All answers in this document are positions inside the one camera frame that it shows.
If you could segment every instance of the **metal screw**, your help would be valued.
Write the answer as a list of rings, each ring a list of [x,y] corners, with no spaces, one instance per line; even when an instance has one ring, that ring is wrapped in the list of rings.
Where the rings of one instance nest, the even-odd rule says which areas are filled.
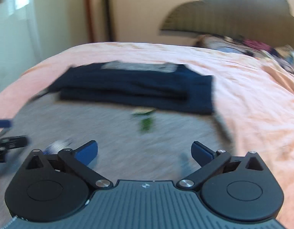
[[[99,188],[106,188],[109,187],[111,182],[109,180],[101,179],[95,182],[95,185]]]
[[[194,186],[194,182],[191,180],[183,179],[179,182],[179,185],[185,188],[190,188]]]

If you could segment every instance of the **green object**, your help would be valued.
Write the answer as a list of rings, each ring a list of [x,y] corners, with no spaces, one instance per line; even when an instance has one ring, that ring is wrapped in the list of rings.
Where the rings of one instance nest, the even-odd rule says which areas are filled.
[[[141,120],[141,131],[149,131],[153,125],[153,119],[151,117]]]
[[[134,117],[139,117],[140,121],[140,131],[150,131],[153,126],[154,119],[152,114],[155,112],[154,108],[142,108],[138,107],[133,112]]]

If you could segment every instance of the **bed sheet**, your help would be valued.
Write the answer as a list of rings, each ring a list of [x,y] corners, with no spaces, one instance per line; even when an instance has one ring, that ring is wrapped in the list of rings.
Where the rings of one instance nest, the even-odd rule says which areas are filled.
[[[29,69],[1,92],[0,119],[13,118],[70,66],[113,60],[187,64],[200,74],[213,75],[214,106],[233,136],[236,154],[259,152],[284,191],[278,220],[294,228],[294,77],[271,59],[161,44],[76,46]]]

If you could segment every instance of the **headboard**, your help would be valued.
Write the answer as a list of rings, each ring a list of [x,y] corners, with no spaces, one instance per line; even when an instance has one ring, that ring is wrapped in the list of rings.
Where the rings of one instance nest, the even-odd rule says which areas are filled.
[[[203,0],[182,4],[161,30],[240,36],[294,48],[294,17],[287,0]]]

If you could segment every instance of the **black tool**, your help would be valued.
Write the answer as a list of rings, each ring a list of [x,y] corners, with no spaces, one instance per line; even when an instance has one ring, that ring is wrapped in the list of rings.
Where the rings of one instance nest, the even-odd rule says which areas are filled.
[[[0,137],[4,135],[10,129],[10,127],[10,120],[0,120],[0,128],[3,128],[3,131],[0,133]],[[7,137],[0,139],[0,163],[5,162],[5,157],[8,150],[22,148],[27,145],[28,138],[26,136]]]
[[[199,142],[201,168],[172,181],[119,180],[86,165],[95,141],[56,155],[33,150],[5,193],[13,228],[284,228],[275,220],[283,191],[256,152],[232,157]]]

